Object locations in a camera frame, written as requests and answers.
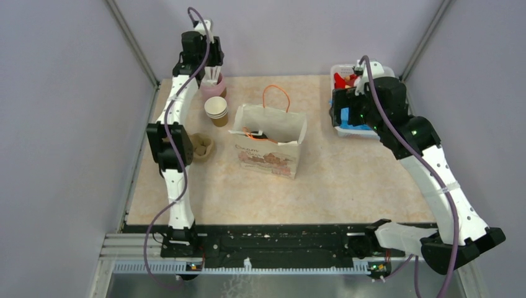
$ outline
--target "stack of paper cups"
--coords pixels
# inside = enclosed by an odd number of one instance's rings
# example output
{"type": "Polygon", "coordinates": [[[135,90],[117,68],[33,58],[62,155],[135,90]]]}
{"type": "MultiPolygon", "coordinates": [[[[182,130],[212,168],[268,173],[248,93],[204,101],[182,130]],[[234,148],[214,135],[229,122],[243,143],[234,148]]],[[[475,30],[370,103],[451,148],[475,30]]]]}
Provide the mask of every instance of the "stack of paper cups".
{"type": "Polygon", "coordinates": [[[223,127],[228,123],[228,106],[226,100],[220,96],[207,99],[205,112],[217,127],[223,127]]]}

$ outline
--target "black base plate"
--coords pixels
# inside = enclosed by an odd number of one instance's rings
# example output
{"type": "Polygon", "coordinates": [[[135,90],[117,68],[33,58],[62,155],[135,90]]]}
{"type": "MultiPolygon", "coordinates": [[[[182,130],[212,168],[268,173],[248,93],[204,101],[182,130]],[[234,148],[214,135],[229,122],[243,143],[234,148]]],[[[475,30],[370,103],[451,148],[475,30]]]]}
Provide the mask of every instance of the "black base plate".
{"type": "MultiPolygon", "coordinates": [[[[411,224],[432,228],[434,223],[411,224]]],[[[193,256],[205,256],[208,268],[242,268],[250,258],[253,268],[350,268],[357,257],[349,239],[358,237],[369,226],[363,224],[325,225],[196,225],[198,243],[193,256]]],[[[122,233],[145,233],[145,225],[124,225],[122,233]]],[[[167,226],[154,226],[153,232],[166,233],[167,226]]],[[[175,258],[177,250],[165,248],[161,256],[175,258]]],[[[367,256],[383,257],[384,251],[367,256]]],[[[404,253],[391,250],[391,256],[404,253]]]]}

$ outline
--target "black clamp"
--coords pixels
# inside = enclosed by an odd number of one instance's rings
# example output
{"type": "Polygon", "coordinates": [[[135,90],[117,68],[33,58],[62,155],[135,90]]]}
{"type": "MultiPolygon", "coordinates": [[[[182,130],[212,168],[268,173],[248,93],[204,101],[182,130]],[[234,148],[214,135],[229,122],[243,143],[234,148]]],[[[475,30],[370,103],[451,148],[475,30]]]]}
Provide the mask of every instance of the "black clamp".
{"type": "MultiPolygon", "coordinates": [[[[500,228],[487,228],[486,234],[475,241],[466,239],[466,245],[458,247],[454,269],[473,261],[482,253],[504,242],[504,240],[506,240],[506,236],[500,228]]],[[[422,243],[422,256],[429,267],[439,274],[446,275],[453,246],[444,244],[438,233],[422,238],[420,242],[422,243]]]]}
{"type": "MultiPolygon", "coordinates": [[[[213,38],[213,43],[210,43],[210,51],[208,53],[208,60],[206,66],[214,67],[223,65],[223,58],[225,54],[221,51],[221,42],[219,37],[213,38]]],[[[201,65],[207,52],[207,38],[197,31],[187,31],[181,35],[182,52],[179,54],[179,61],[172,70],[173,76],[186,75],[190,76],[201,65]]],[[[201,80],[205,75],[203,68],[195,79],[197,86],[200,86],[201,80]]]]}
{"type": "Polygon", "coordinates": [[[182,125],[176,122],[168,125],[168,127],[184,164],[179,164],[176,153],[167,139],[164,125],[160,122],[150,123],[146,127],[153,160],[159,165],[161,172],[167,169],[177,169],[178,172],[182,173],[182,169],[192,164],[194,160],[194,146],[182,125]]]}
{"type": "Polygon", "coordinates": [[[167,237],[164,237],[163,248],[161,249],[162,258],[194,256],[202,246],[195,231],[195,222],[190,228],[183,228],[182,230],[169,227],[166,235],[167,237]]]}
{"type": "MultiPolygon", "coordinates": [[[[396,130],[420,155],[422,151],[440,145],[440,138],[433,125],[424,117],[409,115],[406,101],[406,85],[397,78],[382,77],[374,79],[378,99],[382,108],[396,130]]],[[[332,106],[329,114],[332,126],[342,124],[341,111],[349,108],[347,123],[352,126],[367,125],[373,129],[382,144],[389,148],[397,160],[411,156],[411,153],[398,141],[389,127],[385,125],[373,100],[369,83],[365,83],[365,94],[355,94],[356,88],[335,89],[332,92],[332,106]]]]}
{"type": "Polygon", "coordinates": [[[381,219],[365,227],[363,235],[349,237],[349,241],[347,242],[348,253],[352,257],[363,259],[370,256],[373,252],[385,251],[385,249],[378,244],[375,231],[378,230],[379,226],[387,224],[388,222],[391,222],[391,220],[381,219]]]}

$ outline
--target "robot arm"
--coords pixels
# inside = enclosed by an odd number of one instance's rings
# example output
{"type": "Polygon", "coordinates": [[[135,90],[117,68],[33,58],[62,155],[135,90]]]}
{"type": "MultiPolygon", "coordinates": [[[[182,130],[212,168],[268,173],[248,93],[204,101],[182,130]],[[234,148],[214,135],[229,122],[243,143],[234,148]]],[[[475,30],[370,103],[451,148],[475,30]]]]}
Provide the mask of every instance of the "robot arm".
{"type": "MultiPolygon", "coordinates": [[[[182,193],[184,188],[183,167],[186,169],[186,172],[188,172],[194,157],[194,148],[184,128],[184,124],[191,100],[199,89],[205,70],[202,69],[178,96],[176,96],[176,92],[203,61],[207,47],[205,25],[207,26],[211,41],[206,67],[220,66],[223,64],[223,52],[221,51],[220,39],[219,37],[214,37],[212,34],[212,22],[206,20],[203,24],[196,21],[193,31],[182,34],[182,52],[179,55],[177,65],[172,71],[172,89],[163,112],[155,123],[148,124],[146,128],[153,160],[159,165],[159,172],[165,180],[168,201],[170,203],[174,202],[182,193]],[[174,103],[170,110],[168,110],[171,101],[174,101],[174,103]],[[166,113],[168,113],[167,121],[169,130],[178,151],[181,153],[184,162],[183,165],[179,164],[171,144],[166,139],[167,136],[164,129],[166,113]]],[[[169,237],[170,242],[190,246],[192,240],[197,237],[194,225],[194,214],[190,208],[189,192],[187,191],[183,197],[170,208],[169,227],[172,230],[169,237]]]]}
{"type": "Polygon", "coordinates": [[[453,244],[452,211],[445,192],[453,197],[459,221],[458,253],[455,269],[467,264],[480,254],[502,243],[506,237],[500,228],[490,228],[475,212],[451,172],[445,159],[440,138],[431,123],[410,115],[406,102],[406,87],[397,78],[383,76],[383,67],[371,62],[378,97],[386,115],[410,146],[430,164],[447,184],[442,189],[417,158],[402,146],[382,120],[369,89],[367,69],[354,68],[360,78],[354,88],[336,89],[332,94],[331,117],[333,126],[341,124],[341,109],[349,108],[350,125],[367,124],[380,141],[407,169],[421,190],[437,221],[437,229],[416,228],[381,220],[368,228],[368,236],[376,249],[394,248],[423,257],[431,268],[445,274],[453,244]]]}

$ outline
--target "marble tabletop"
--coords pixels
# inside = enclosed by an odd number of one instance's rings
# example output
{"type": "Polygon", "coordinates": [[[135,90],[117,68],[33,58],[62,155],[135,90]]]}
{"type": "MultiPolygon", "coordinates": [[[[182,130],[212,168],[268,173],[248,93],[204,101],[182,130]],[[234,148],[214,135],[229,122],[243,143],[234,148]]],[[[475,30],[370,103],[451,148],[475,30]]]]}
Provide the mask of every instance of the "marble tabletop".
{"type": "MultiPolygon", "coordinates": [[[[190,205],[198,224],[336,224],[434,222],[425,200],[406,170],[377,140],[341,138],[331,126],[329,76],[265,76],[226,78],[229,122],[213,126],[199,93],[185,124],[189,134],[212,136],[216,150],[205,163],[192,163],[190,205]],[[308,128],[295,180],[239,167],[228,130],[243,103],[260,104],[263,89],[277,84],[290,95],[292,112],[304,112],[308,128]]],[[[158,92],[152,119],[157,119],[171,89],[166,79],[158,92]]],[[[285,108],[277,89],[267,91],[269,106],[285,108]]],[[[151,157],[148,141],[127,224],[149,224],[168,204],[164,180],[151,157]]],[[[167,224],[168,213],[156,224],[167,224]]]]}

